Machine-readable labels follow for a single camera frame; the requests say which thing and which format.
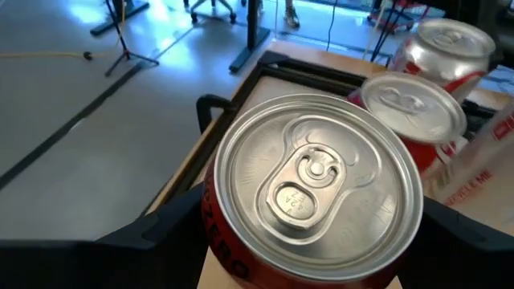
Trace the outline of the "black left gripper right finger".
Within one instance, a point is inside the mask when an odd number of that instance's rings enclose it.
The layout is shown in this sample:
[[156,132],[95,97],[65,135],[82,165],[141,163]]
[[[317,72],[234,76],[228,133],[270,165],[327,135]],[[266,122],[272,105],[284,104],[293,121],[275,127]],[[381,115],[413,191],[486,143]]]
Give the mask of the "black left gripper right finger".
[[403,289],[514,289],[514,237],[425,197],[398,278]]

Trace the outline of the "red Coke Zero can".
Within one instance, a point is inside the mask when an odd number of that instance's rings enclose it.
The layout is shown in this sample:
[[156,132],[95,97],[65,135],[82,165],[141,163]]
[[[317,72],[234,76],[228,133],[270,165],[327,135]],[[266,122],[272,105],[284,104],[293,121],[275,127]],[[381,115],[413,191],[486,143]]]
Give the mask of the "red Coke Zero can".
[[357,105],[316,94],[241,114],[206,171],[201,205],[212,253],[251,289],[386,289],[422,209],[400,138]]

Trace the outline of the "black desk leg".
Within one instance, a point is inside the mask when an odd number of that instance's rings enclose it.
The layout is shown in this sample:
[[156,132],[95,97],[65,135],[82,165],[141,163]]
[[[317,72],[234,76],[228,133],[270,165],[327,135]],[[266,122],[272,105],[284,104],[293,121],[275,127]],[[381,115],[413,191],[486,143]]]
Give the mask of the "black desk leg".
[[247,8],[247,45],[230,64],[231,73],[238,73],[270,34],[269,29],[258,26],[259,0],[248,0]]

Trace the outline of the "red Coca-Cola original taste can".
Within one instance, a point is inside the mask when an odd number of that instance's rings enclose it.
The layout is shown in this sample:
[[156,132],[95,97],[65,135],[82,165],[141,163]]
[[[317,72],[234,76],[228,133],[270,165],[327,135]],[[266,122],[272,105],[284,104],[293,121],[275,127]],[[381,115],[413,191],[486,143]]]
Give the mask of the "red Coca-Cola original taste can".
[[429,175],[454,153],[467,127],[460,104],[439,85],[422,77],[386,72],[367,79],[347,101],[391,128],[407,147],[418,171]]

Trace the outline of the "black tripod stand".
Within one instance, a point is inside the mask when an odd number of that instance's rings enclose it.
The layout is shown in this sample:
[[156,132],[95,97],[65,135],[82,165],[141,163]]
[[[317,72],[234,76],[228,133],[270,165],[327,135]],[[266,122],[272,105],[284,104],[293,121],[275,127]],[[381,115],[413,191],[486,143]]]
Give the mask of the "black tripod stand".
[[158,66],[160,63],[156,59],[151,59],[150,57],[146,57],[146,56],[134,53],[128,49],[128,47],[124,41],[124,37],[123,37],[123,33],[120,28],[120,24],[118,23],[118,20],[116,19],[116,16],[114,15],[114,10],[112,8],[111,2],[109,0],[107,0],[106,4],[107,4],[108,10],[109,10],[111,19],[113,21],[114,27],[116,28],[118,40],[120,41],[121,46],[122,46],[122,52],[121,52],[121,55],[117,58],[117,60],[104,73],[104,75],[106,77],[109,77],[123,59],[130,60],[131,58],[136,58],[136,59],[141,59],[141,60],[147,61],[149,63],[155,64]]

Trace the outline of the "black frame bracket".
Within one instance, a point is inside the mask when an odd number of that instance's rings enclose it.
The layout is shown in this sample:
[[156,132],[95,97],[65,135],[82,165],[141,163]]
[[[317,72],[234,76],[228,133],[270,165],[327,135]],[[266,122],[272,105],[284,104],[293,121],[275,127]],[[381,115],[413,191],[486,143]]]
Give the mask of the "black frame bracket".
[[207,130],[210,122],[213,120],[211,110],[214,108],[219,108],[223,111],[233,111],[235,106],[231,100],[222,98],[221,96],[212,94],[200,96],[196,101],[196,112],[201,134]]

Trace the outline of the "light wooden table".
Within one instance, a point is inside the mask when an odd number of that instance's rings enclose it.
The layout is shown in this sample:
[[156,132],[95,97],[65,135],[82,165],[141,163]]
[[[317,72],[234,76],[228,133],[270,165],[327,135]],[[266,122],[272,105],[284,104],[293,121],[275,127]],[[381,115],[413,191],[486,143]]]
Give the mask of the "light wooden table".
[[345,97],[360,87],[369,75],[384,71],[377,64],[323,51],[308,51],[304,56],[312,56],[314,59],[303,60],[285,53],[265,51],[233,95],[231,101],[235,106],[234,110],[211,110],[213,120],[207,130],[201,134],[200,140],[190,150],[178,171],[161,188],[143,215],[152,213],[170,198],[196,184],[196,179],[201,176],[202,169],[222,134],[236,114],[255,98],[251,93],[262,77],[270,76]]

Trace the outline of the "person's foot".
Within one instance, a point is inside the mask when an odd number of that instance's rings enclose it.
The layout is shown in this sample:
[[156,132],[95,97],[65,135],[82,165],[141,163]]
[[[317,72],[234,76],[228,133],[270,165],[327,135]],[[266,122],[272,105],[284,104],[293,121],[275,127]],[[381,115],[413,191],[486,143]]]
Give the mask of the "person's foot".
[[296,13],[296,8],[294,7],[293,0],[284,0],[285,1],[285,21],[291,28],[299,28],[300,20]]

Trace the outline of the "office chair base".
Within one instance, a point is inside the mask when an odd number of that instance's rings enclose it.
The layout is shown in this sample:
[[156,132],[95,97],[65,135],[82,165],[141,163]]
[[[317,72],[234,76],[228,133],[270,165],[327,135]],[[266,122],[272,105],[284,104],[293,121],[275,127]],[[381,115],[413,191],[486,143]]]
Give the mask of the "office chair base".
[[198,23],[199,14],[196,9],[199,8],[204,2],[209,2],[212,10],[211,15],[203,14],[202,17],[214,18],[220,20],[221,18],[217,16],[217,4],[219,3],[221,6],[224,6],[228,11],[228,18],[230,24],[235,24],[237,15],[231,6],[231,4],[227,0],[182,0],[184,7],[187,12],[190,14],[191,22],[196,25]]

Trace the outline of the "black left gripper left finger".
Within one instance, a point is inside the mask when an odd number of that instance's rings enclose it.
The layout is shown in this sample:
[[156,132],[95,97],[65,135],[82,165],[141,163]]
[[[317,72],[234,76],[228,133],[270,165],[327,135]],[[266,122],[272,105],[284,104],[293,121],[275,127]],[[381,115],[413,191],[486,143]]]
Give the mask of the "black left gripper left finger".
[[196,289],[203,188],[96,241],[0,240],[0,289]]

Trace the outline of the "black floor stand base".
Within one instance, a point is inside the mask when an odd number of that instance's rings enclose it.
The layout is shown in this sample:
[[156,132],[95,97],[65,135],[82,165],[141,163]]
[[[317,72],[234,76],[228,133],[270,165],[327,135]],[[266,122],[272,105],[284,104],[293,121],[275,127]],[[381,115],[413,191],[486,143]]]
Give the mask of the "black floor stand base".
[[105,0],[104,2],[108,9],[108,19],[90,30],[92,36],[100,36],[112,29],[115,24],[122,23],[149,8],[149,2],[145,0]]

